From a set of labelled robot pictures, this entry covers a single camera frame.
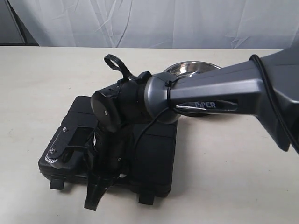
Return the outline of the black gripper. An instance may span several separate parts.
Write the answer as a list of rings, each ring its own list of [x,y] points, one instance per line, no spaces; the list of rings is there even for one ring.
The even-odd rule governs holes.
[[[132,124],[114,133],[104,132],[99,125],[86,128],[88,180],[85,209],[96,209],[104,193],[123,175],[123,161],[132,138]]]

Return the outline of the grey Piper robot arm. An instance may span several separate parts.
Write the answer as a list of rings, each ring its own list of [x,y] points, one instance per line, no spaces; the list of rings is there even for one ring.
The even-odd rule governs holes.
[[[121,59],[104,58],[122,73],[117,83],[97,90],[91,108],[98,121],[84,207],[96,210],[123,170],[122,158],[135,123],[172,123],[181,115],[255,116],[283,151],[299,148],[299,48],[252,55],[246,62],[189,78],[146,71],[134,76]]]

